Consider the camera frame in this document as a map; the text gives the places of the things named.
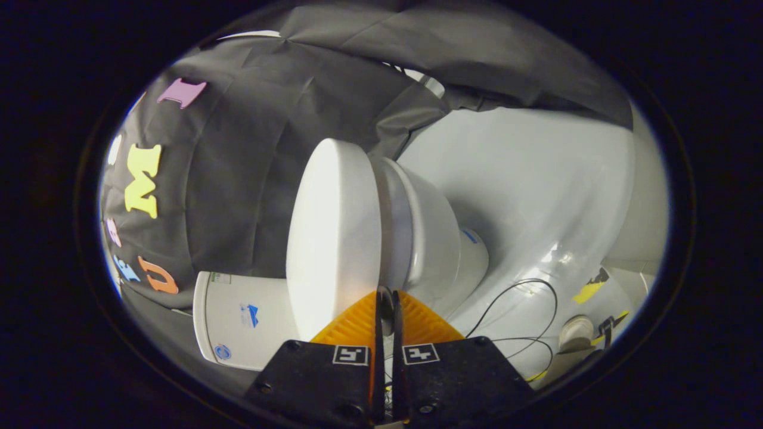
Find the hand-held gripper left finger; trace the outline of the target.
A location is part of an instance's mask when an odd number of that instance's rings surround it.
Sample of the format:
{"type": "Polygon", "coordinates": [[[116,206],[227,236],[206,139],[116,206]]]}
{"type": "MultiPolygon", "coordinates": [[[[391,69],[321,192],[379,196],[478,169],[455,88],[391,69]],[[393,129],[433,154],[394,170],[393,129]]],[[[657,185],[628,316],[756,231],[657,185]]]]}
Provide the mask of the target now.
{"type": "Polygon", "coordinates": [[[385,419],[384,291],[372,291],[312,340],[286,340],[246,392],[256,407],[321,428],[385,419]]]}

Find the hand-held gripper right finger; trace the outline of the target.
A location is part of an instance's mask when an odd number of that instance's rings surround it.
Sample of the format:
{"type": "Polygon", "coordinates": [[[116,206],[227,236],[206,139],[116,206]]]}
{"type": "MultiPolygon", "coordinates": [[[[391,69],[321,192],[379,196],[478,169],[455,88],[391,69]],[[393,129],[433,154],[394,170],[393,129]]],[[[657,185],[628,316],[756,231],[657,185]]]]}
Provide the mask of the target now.
{"type": "Polygon", "coordinates": [[[403,291],[392,302],[393,420],[404,427],[482,427],[534,399],[534,389],[490,338],[461,336],[403,291]]]}

